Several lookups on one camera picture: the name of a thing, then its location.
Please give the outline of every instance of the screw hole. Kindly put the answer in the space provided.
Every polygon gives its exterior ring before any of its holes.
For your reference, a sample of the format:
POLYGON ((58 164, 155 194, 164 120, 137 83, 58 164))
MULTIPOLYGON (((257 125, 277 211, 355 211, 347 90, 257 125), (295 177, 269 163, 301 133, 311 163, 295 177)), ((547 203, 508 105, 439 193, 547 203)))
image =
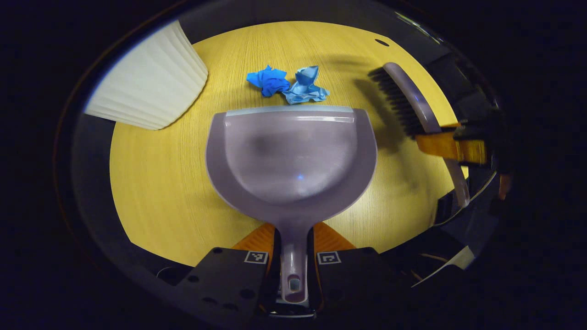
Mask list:
POLYGON ((249 289, 242 289, 241 292, 241 297, 245 298, 245 299, 253 299, 255 298, 255 292, 253 292, 253 290, 249 290, 249 289))
POLYGON ((385 42, 385 41, 381 41, 379 39, 375 39, 375 41, 382 44, 383 46, 389 47, 389 44, 387 44, 387 42, 385 42))
POLYGON ((230 309, 231 311, 237 311, 238 307, 235 304, 223 304, 222 308, 230 309))
POLYGON ((339 301, 342 299, 342 297, 343 297, 342 290, 332 289, 332 290, 330 290, 330 292, 328 292, 328 298, 332 301, 339 301))
POLYGON ((214 300, 214 299, 212 299, 210 297, 204 297, 204 298, 202 298, 202 301, 207 302, 207 303, 212 304, 212 305, 218 304, 218 302, 216 300, 214 300))

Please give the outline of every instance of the brush bristles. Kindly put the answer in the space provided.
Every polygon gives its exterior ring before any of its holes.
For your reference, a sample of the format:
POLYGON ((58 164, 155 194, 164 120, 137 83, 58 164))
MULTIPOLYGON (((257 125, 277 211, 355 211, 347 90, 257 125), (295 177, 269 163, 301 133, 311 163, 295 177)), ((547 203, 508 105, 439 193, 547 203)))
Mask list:
POLYGON ((385 69, 375 69, 369 72, 368 76, 371 80, 377 82, 379 89, 387 95, 386 100, 391 104, 406 135, 413 139, 415 135, 424 134, 424 128, 414 109, 411 107, 410 102, 385 69))

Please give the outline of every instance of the wood grain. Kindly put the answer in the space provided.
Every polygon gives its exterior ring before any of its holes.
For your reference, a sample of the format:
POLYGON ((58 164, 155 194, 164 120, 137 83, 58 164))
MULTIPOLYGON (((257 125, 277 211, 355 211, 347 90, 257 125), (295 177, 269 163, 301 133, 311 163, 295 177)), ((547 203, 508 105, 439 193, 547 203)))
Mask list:
POLYGON ((248 72, 267 64, 288 72, 291 82, 297 69, 319 65, 316 84, 331 92, 320 104, 362 108, 371 119, 379 149, 373 181, 357 203, 326 223, 355 246, 372 246, 381 252, 433 222, 437 199, 453 189, 448 171, 442 159, 420 152, 405 137, 367 72, 386 62, 398 63, 420 88, 441 125, 456 118, 426 70, 392 40, 343 25, 278 22, 226 32, 196 43, 194 49, 210 74, 192 107, 159 131, 121 123, 114 130, 112 193, 133 243, 196 265, 212 247, 233 246, 261 225, 216 194, 207 176, 204 151, 214 113, 287 104, 283 95, 262 97, 259 89, 245 81, 248 72))

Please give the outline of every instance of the dark background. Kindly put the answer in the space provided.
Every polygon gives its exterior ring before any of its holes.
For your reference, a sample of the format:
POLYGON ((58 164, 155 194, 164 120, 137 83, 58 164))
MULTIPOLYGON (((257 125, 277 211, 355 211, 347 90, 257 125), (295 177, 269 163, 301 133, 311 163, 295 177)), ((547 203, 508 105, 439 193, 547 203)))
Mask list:
MULTIPOLYGON (((11 197, 3 240, 7 328, 176 328, 185 321, 138 288, 96 271, 61 220, 51 161, 59 115, 86 68, 126 32, 174 3, 4 5, 5 194, 11 197)), ((342 3, 321 8, 328 12, 342 3)), ((515 186, 495 240, 472 270, 480 313, 512 327, 581 327, 584 219, 574 202, 583 119, 571 118, 584 109, 582 10, 564 1, 389 4, 427 22, 461 50, 498 89, 508 111, 515 186)))

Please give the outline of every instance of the cable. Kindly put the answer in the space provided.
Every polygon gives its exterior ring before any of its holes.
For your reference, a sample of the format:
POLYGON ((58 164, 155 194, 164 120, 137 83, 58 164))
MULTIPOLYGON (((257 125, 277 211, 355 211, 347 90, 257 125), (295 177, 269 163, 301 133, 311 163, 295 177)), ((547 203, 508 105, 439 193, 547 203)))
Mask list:
MULTIPOLYGON (((497 172, 493 172, 493 174, 491 175, 491 177, 487 180, 487 182, 481 187, 481 189, 479 189, 479 191, 473 196, 471 197, 471 200, 469 201, 469 203, 471 203, 475 198, 477 198, 477 196, 479 196, 484 190, 485 188, 487 188, 487 186, 489 186, 489 184, 493 181, 493 179, 495 178, 495 175, 497 174, 497 172)), ((445 225, 447 224, 447 222, 451 221, 454 217, 457 216, 457 214, 461 213, 461 211, 463 211, 465 208, 459 208, 458 211, 456 211, 453 215, 451 215, 448 219, 444 220, 443 222, 439 223, 439 224, 435 224, 432 227, 439 227, 441 225, 445 225)))

